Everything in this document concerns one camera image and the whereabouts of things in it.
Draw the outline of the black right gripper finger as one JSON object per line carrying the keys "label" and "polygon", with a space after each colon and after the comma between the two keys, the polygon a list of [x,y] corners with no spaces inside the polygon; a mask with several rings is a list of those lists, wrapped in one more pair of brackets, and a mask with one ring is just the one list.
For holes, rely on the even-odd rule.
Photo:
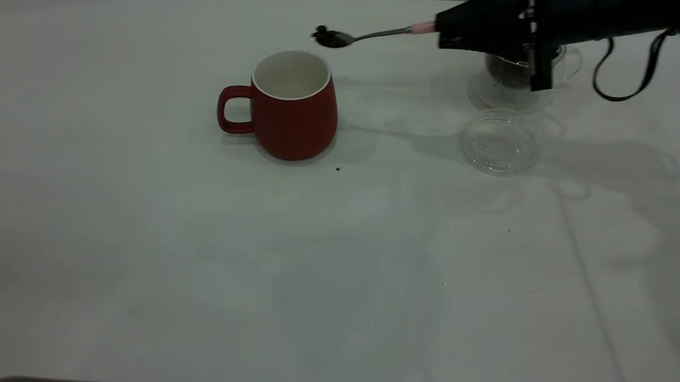
{"label": "black right gripper finger", "polygon": [[501,21],[472,22],[440,19],[440,49],[472,50],[495,56],[522,58],[531,40],[531,25]]}
{"label": "black right gripper finger", "polygon": [[524,42],[531,30],[521,14],[528,6],[528,0],[466,0],[436,14],[434,27],[441,34]]}

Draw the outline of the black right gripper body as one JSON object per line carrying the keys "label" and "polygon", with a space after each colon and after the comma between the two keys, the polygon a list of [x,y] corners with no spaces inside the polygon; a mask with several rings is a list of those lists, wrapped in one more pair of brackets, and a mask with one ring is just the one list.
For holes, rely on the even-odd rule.
{"label": "black right gripper body", "polygon": [[552,60],[557,48],[596,39],[610,0],[530,0],[528,54],[531,90],[553,88]]}

